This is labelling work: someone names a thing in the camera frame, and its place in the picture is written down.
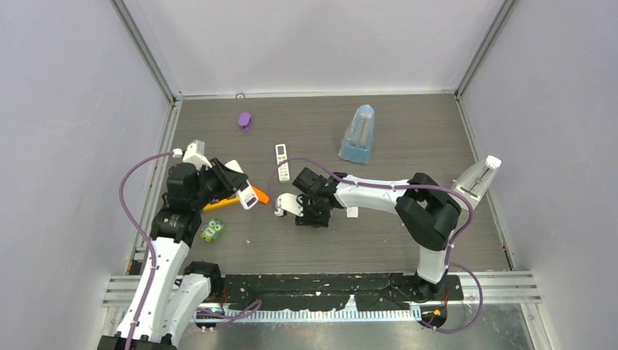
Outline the yellow tape measure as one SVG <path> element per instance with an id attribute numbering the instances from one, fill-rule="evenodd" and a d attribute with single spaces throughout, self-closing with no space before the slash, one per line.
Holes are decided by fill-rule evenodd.
<path id="1" fill-rule="evenodd" d="M 204 211 L 213 211 L 213 210 L 217 210 L 217 209 L 221 209 L 227 206 L 231 206 L 234 204 L 237 204 L 239 202 L 239 198 L 237 197 L 233 197 L 233 198 L 226 198 L 220 201 L 217 201 L 216 203 L 209 203 L 206 206 L 203 207 Z"/>

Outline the small white remote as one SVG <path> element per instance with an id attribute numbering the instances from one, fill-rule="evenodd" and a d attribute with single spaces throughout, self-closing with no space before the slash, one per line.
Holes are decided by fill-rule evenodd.
<path id="1" fill-rule="evenodd" d="M 238 185 L 238 189 L 236 190 L 235 194 L 236 194 L 236 197 L 239 198 L 241 206 L 245 210 L 249 210 L 253 208 L 256 204 L 258 204 L 259 201 L 256 201 L 255 203 L 252 203 L 251 205 L 248 205 L 246 203 L 246 196 L 249 195 L 250 193 L 254 193 L 256 195 L 256 193 L 254 192 L 253 187 L 251 186 L 251 183 L 249 182 L 248 176 L 245 174 L 245 172 L 241 168 L 238 161 L 231 160 L 225 163 L 224 165 L 226 168 L 230 169 L 231 171 L 238 173 L 238 176 L 236 175 L 233 176 L 232 182 Z"/>

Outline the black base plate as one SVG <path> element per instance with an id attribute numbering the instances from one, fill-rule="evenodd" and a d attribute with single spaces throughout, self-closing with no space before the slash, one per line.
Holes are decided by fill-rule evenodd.
<path id="1" fill-rule="evenodd" d="M 256 300 L 261 311 L 340 311 L 352 300 L 359 311 L 402 311 L 411 303 L 462 301 L 461 281 L 446 276 L 430 287 L 414 274 L 228 274 L 208 298 L 242 310 Z"/>

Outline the white remote control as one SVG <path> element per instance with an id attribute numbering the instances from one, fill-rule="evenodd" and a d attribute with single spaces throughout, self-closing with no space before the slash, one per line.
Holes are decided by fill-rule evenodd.
<path id="1" fill-rule="evenodd" d="M 277 144 L 275 146 L 275 156 L 277 160 L 278 181 L 285 183 L 290 181 L 289 164 L 287 163 L 288 155 L 285 144 Z"/>

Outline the small white battery cover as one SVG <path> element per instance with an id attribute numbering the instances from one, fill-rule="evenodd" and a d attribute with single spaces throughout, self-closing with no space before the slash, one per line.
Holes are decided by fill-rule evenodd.
<path id="1" fill-rule="evenodd" d="M 345 209 L 347 218 L 358 218 L 359 217 L 359 208 L 358 207 L 348 207 Z"/>

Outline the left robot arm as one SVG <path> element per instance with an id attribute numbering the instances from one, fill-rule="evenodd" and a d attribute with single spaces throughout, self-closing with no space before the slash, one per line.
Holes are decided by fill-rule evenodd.
<path id="1" fill-rule="evenodd" d="M 236 160 L 227 163 L 202 155 L 185 155 L 168 170 L 163 206 L 146 238 L 148 266 L 141 275 L 127 313 L 113 335 L 104 335 L 99 349 L 177 349 L 198 306 L 223 293 L 216 263 L 197 261 L 185 270 L 179 290 L 173 285 L 202 224 L 201 212 L 212 201 L 236 195 L 246 209 L 257 203 L 253 188 Z"/>

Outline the purple cap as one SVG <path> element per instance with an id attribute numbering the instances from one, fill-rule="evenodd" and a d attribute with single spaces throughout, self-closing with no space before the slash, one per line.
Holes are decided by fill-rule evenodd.
<path id="1" fill-rule="evenodd" d="M 252 116 L 248 112 L 244 112 L 240 114 L 238 118 L 238 125 L 241 130 L 248 131 L 251 128 L 252 124 Z"/>

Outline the green owl toy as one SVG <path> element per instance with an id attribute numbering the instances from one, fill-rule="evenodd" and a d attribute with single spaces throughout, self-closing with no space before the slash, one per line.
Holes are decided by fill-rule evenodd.
<path id="1" fill-rule="evenodd" d="M 212 243 L 216 241 L 220 235 L 225 231 L 226 225 L 217 220 L 210 219 L 207 223 L 202 224 L 200 227 L 199 236 L 206 242 Z"/>

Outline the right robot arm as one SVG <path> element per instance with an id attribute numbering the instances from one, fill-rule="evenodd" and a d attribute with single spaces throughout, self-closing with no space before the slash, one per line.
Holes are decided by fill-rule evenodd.
<path id="1" fill-rule="evenodd" d="M 346 173 L 330 177 L 304 168 L 293 181 L 300 194 L 297 226 L 326 228 L 333 209 L 362 208 L 400 218 L 420 247 L 416 289 L 425 299 L 445 290 L 448 244 L 462 208 L 429 175 L 416 173 L 409 180 L 387 182 L 362 179 Z"/>

